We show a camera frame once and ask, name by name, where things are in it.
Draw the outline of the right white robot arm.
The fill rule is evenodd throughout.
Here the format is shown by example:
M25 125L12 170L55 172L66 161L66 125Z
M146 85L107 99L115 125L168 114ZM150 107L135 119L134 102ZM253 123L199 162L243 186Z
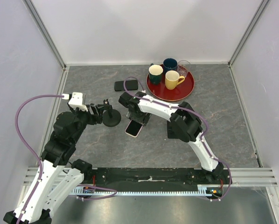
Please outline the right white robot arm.
M168 124L168 137L186 142L193 149L200 161L205 181L213 184L221 178L224 166L206 142L202 128L204 120L190 104L165 102L142 91L134 96L124 92L119 97L119 103L128 109L127 117L130 120L143 126L147 125L151 115L165 119Z

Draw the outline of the black folding phone stand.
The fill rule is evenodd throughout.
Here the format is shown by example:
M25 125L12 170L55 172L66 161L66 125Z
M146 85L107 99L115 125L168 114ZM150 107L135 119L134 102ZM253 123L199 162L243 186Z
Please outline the black folding phone stand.
M172 124L169 121L167 121L167 138L168 139L177 139L177 137L173 131Z

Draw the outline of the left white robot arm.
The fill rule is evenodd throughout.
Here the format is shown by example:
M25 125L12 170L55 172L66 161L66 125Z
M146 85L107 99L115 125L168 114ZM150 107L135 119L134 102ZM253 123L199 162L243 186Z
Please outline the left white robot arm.
M68 106L70 111L62 112L56 118L28 193L19 207L5 214L6 223L49 224L70 192L77 185L92 180L92 165L79 159L73 162L61 182L53 186L75 152L86 126L101 124L103 119L103 105L69 103Z

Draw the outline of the yellow mug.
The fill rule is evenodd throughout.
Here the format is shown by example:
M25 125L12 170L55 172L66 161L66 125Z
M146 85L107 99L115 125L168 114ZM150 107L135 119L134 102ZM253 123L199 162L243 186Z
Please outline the yellow mug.
M184 76L180 76L177 71L170 70L165 74L165 86L168 90L173 90L177 85L185 80Z

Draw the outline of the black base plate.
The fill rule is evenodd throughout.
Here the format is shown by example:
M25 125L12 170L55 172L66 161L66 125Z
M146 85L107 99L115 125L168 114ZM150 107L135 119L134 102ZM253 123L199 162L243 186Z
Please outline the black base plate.
M190 185L229 184L228 170L220 168L210 172L202 168L93 168L84 175L83 183L109 187L117 183L159 181Z

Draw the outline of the red round tray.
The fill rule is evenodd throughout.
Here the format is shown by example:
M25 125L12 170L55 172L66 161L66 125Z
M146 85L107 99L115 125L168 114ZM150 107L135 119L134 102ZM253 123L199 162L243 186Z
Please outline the red round tray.
M190 72L188 72L185 80L177 85L173 90L168 90L165 86L165 73L162 74L162 80L158 85L154 85L150 82L149 74L147 75L147 87L150 92L166 101L178 101L186 98L192 91L195 85L194 78Z

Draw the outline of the dark blue mug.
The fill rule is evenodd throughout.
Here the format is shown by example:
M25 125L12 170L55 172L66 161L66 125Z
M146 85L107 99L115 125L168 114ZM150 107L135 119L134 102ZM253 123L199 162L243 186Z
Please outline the dark blue mug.
M167 73L168 71L171 70L177 71L177 66L178 66L178 62L173 58L166 58L163 61L164 73Z

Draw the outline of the clear glass cup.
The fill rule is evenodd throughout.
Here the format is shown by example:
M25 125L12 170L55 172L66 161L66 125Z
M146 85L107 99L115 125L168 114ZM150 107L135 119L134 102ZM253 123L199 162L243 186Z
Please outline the clear glass cup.
M180 60L177 64L177 72L180 76L187 77L187 74L191 68L191 63L187 60Z

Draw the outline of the black phone lying flat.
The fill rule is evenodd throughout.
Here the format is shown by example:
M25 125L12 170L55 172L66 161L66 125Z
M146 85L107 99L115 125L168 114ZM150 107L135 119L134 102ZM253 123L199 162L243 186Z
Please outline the black phone lying flat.
M128 91L134 91L138 89L138 81L137 80L127 80L125 81L125 85L124 85L124 81L116 81L114 83L114 90L115 91L125 91L125 88Z

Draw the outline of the green mug cream inside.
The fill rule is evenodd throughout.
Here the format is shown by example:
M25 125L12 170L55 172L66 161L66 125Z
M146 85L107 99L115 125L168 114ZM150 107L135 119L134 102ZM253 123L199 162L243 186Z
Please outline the green mug cream inside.
M149 69L149 79L154 85L158 85L162 80L163 68L160 65L151 64Z

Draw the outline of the aluminium frame rail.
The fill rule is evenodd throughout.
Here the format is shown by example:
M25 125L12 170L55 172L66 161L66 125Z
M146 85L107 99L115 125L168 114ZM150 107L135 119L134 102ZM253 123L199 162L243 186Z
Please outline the aluminium frame rail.
M119 111L105 100L101 105L84 103L80 92L62 94L69 111L59 114L53 132L41 155L39 168L27 194L14 210L5 214L9 224L49 224L68 196L81 201L113 196L200 196L220 201L231 187L266 187L276 190L270 168L230 168L211 151L205 139L209 127L188 103L164 102L145 91L124 91L119 102L128 109L127 117L145 126L152 115L168 124L168 136L193 149L201 168L94 168L76 160L66 169L76 144L88 125L114 127L120 123Z

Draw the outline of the black round-base phone stand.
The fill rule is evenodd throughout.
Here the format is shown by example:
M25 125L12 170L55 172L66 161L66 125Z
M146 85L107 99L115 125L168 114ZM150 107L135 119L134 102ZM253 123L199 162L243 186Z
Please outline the black round-base phone stand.
M121 122L121 114L118 110L113 109L108 99L103 103L103 124L107 127L115 127Z

